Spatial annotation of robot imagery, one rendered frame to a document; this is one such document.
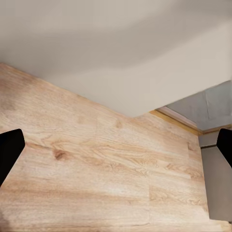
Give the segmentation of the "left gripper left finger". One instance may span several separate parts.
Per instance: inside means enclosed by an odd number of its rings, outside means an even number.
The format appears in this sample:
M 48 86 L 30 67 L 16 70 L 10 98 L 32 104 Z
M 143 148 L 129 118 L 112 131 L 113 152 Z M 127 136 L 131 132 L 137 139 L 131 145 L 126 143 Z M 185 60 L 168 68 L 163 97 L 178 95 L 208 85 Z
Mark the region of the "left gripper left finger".
M 21 129 L 0 134 L 0 186 L 25 148 Z

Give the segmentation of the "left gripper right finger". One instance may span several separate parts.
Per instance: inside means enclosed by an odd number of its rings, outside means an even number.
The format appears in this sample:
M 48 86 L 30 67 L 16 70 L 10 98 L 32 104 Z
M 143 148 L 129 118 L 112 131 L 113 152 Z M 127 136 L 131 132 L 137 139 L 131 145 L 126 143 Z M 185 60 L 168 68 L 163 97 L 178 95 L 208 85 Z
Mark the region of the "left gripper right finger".
M 232 129 L 222 128 L 217 138 L 217 147 L 232 167 Z

